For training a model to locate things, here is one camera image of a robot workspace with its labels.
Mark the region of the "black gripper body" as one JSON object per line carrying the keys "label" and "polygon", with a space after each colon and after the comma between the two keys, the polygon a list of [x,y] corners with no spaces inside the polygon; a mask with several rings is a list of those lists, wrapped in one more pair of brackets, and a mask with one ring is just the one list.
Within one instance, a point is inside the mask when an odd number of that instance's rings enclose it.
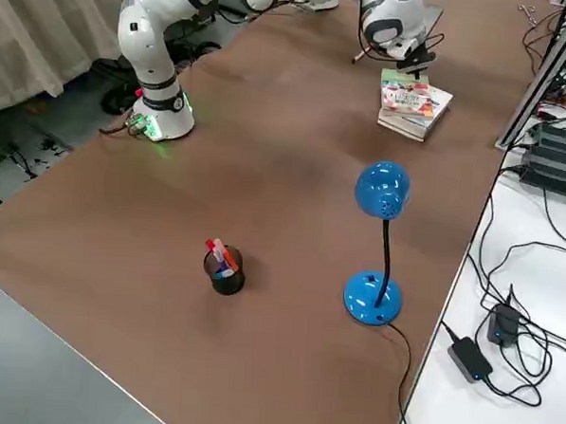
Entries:
{"label": "black gripper body", "polygon": [[436,54],[427,46],[427,39],[418,44],[418,39],[400,39],[395,46],[404,54],[401,61],[396,62],[397,71],[420,72],[428,68],[436,60]]}

